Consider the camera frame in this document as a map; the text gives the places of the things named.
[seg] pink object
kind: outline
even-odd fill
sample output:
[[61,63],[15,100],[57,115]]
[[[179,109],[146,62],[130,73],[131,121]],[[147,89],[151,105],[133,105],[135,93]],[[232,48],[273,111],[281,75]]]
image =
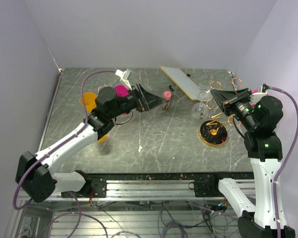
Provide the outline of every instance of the pink object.
[[171,93],[170,91],[165,91],[165,92],[163,93],[163,98],[164,98],[165,100],[168,100],[167,103],[164,103],[164,104],[162,105],[162,108],[163,108],[163,109],[168,109],[168,108],[170,107],[170,99],[171,99],[171,96],[172,96],[172,93]]
[[165,100],[170,100],[171,99],[171,92],[170,91],[165,91],[164,93],[163,93],[163,98],[165,99]]
[[122,84],[115,86],[114,89],[118,97],[125,97],[129,94],[127,88]]

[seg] gray marble surface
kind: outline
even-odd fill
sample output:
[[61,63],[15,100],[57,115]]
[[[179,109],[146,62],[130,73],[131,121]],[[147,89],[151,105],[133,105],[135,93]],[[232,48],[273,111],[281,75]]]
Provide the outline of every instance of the gray marble surface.
[[[44,136],[46,148],[70,133],[84,118],[79,102],[82,80],[92,72],[104,68],[66,68],[57,91],[52,114]],[[184,69],[197,85],[220,81],[224,90],[231,90],[226,70]],[[69,159],[60,169],[68,173],[83,170],[86,173],[157,173],[157,172],[215,172],[251,171],[243,140],[228,123],[228,139],[223,146],[210,147],[198,136],[202,122],[195,121],[190,100],[161,69],[134,68],[129,77],[132,85],[140,83],[146,90],[162,96],[172,85],[168,110],[158,107],[150,112],[134,112],[132,120],[115,126],[104,143],[93,143]],[[91,77],[85,92],[97,93],[101,85],[115,86],[119,78],[113,73]]]

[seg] small pink bottle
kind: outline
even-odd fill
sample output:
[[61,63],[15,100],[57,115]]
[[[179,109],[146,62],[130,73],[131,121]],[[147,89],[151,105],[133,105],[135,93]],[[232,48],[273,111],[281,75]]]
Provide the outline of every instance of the small pink bottle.
[[170,99],[171,99],[171,96],[172,96],[172,94],[171,94],[170,91],[165,91],[165,92],[163,93],[163,98],[164,98],[165,100],[167,100],[167,102],[164,103],[164,104],[162,105],[162,108],[163,108],[163,109],[167,110],[167,109],[170,107]]

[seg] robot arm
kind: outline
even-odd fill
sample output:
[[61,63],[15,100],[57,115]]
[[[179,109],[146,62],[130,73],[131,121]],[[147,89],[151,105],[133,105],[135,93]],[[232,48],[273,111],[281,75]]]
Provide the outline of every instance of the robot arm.
[[113,127],[113,119],[123,113],[136,109],[138,112],[150,111],[161,105],[165,100],[155,96],[137,84],[131,87],[126,97],[118,97],[112,87],[100,90],[96,98],[97,108],[88,116],[87,123],[78,127],[50,147],[38,151],[35,155],[24,153],[19,160],[16,182],[28,173],[28,168],[45,157],[42,163],[28,174],[22,188],[35,202],[42,202],[53,192],[77,191],[87,196],[91,190],[91,181],[82,171],[68,174],[55,173],[62,164],[82,148],[102,138]]
[[267,96],[268,88],[264,84],[259,93],[254,95],[248,89],[211,91],[225,115],[234,114],[246,129],[244,145],[254,172],[256,206],[231,178],[219,181],[219,191],[238,215],[238,228],[243,238],[275,238],[277,222],[282,228],[283,238],[294,238],[295,231],[287,226],[283,214],[279,180],[276,181],[279,220],[276,220],[275,215],[273,179],[281,167],[283,155],[282,144],[274,129],[283,116],[283,105],[277,98]]

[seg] gold ring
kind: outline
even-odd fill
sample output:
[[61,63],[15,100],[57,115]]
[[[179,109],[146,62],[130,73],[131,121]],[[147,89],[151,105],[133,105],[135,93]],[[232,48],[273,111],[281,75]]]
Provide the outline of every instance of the gold ring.
[[230,126],[234,126],[234,124],[231,124],[231,122],[229,121],[233,116],[235,116],[235,114],[230,115],[230,116],[228,117],[228,119],[227,119],[227,122],[228,122],[228,124],[229,124]]
[[209,104],[208,104],[208,103],[209,103],[209,101],[210,101],[210,100],[208,100],[208,101],[207,101],[207,103],[206,103],[206,105],[207,105],[208,109],[211,109],[211,110],[218,109],[218,108],[219,108],[219,106],[218,106],[218,105],[217,105],[217,107],[216,107],[216,108],[211,108],[211,107],[209,106]]
[[[215,87],[213,87],[213,83],[217,83],[218,85],[220,85],[220,88],[215,88]],[[222,90],[222,85],[221,85],[221,83],[220,82],[218,82],[218,81],[212,81],[211,83],[210,83],[210,88],[212,88],[212,89],[216,89],[216,90]]]
[[[236,79],[237,79],[238,81],[240,81],[240,85],[238,85],[238,86],[237,86],[237,85],[235,84],[235,82],[234,82],[234,80],[236,80]],[[243,81],[242,81],[240,78],[232,78],[232,79],[231,79],[231,82],[232,82],[232,84],[233,84],[235,90],[237,90],[238,87],[240,87],[240,86],[243,85]]]

